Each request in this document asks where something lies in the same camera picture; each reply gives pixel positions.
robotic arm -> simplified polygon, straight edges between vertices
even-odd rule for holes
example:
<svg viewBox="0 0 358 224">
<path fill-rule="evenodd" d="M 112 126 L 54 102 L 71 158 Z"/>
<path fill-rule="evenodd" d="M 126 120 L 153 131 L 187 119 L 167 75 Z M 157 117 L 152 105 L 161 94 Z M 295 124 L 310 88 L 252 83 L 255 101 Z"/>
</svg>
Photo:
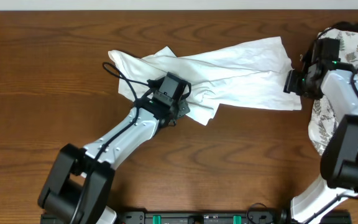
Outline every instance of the robotic arm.
<svg viewBox="0 0 358 224">
<path fill-rule="evenodd" d="M 190 83 L 169 72 L 147 82 L 150 90 L 110 132 L 81 149 L 68 144 L 60 150 L 38 199 L 40 207 L 65 223 L 114 223 L 116 213 L 106 203 L 115 170 L 159 129 L 176 125 L 190 112 Z M 183 94 L 186 86 L 189 93 Z M 84 185 L 72 181 L 72 175 L 86 177 Z"/>
<path fill-rule="evenodd" d="M 339 126 L 321 158 L 321 175 L 291 201 L 293 222 L 319 223 L 334 207 L 358 194 L 358 83 L 355 68 L 340 62 L 340 41 L 319 39 L 303 57 L 302 72 L 292 70 L 284 92 L 320 99 L 326 95 Z"/>
</svg>

green tape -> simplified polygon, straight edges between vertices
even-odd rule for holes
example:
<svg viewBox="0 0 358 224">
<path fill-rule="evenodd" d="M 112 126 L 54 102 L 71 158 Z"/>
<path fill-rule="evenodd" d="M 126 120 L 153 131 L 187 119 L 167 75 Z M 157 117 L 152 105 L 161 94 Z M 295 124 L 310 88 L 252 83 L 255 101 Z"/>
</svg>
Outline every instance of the green tape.
<svg viewBox="0 0 358 224">
<path fill-rule="evenodd" d="M 153 216 L 153 224 L 161 224 L 161 216 L 160 215 Z"/>
<path fill-rule="evenodd" d="M 233 216 L 233 224 L 241 224 L 241 216 L 234 215 Z"/>
</svg>

black base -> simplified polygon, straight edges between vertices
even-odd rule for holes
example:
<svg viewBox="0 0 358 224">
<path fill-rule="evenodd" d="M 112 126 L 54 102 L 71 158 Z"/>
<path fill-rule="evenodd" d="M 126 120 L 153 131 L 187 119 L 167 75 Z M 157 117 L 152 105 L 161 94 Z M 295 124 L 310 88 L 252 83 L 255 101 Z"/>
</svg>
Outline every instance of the black base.
<svg viewBox="0 0 358 224">
<path fill-rule="evenodd" d="M 249 218 L 256 224 L 278 224 L 276 210 L 252 210 Z M 64 224 L 55 216 L 41 215 L 41 224 Z M 148 213 L 125 212 L 118 214 L 115 224 L 252 224 L 246 213 Z M 352 224 L 347 211 L 331 211 L 320 224 Z"/>
</svg>

white towel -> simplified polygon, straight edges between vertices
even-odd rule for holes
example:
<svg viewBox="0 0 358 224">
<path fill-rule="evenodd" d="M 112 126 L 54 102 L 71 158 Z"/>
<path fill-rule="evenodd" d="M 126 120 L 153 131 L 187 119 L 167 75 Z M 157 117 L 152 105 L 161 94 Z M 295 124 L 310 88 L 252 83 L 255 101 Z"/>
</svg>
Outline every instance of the white towel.
<svg viewBox="0 0 358 224">
<path fill-rule="evenodd" d="M 195 121 L 207 125 L 214 118 L 219 104 L 270 110 L 300 110 L 300 97 L 283 92 L 291 70 L 291 60 L 281 38 L 246 42 L 203 54 L 176 57 L 168 48 L 154 55 L 135 58 L 112 50 L 109 56 L 129 79 L 146 82 L 172 72 L 191 83 L 187 98 Z M 148 88 L 134 83 L 138 97 Z M 118 93 L 134 100 L 124 80 Z"/>
<path fill-rule="evenodd" d="M 341 40 L 339 58 L 342 62 L 351 63 L 357 68 L 358 33 L 333 29 L 321 38 L 327 37 Z M 338 120 L 327 97 L 324 96 L 321 100 L 314 101 L 309 123 L 309 138 L 320 155 L 326 149 L 337 126 Z"/>
</svg>

wood grain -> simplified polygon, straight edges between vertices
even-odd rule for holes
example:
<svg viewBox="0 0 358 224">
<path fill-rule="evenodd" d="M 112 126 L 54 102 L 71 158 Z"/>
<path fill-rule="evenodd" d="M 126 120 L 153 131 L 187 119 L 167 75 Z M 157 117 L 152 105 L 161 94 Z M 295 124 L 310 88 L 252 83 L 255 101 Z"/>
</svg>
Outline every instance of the wood grain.
<svg viewBox="0 0 358 224">
<path fill-rule="evenodd" d="M 358 11 L 0 12 L 0 223 L 38 223 L 37 197 L 58 150 L 102 136 L 128 113 L 108 50 L 177 56 L 281 36 L 299 68 L 316 34 Z M 141 145 L 117 170 L 109 205 L 149 211 L 279 207 L 319 173 L 302 111 L 221 106 L 207 126 L 189 118 Z M 358 223 L 358 202 L 341 208 Z"/>
</svg>

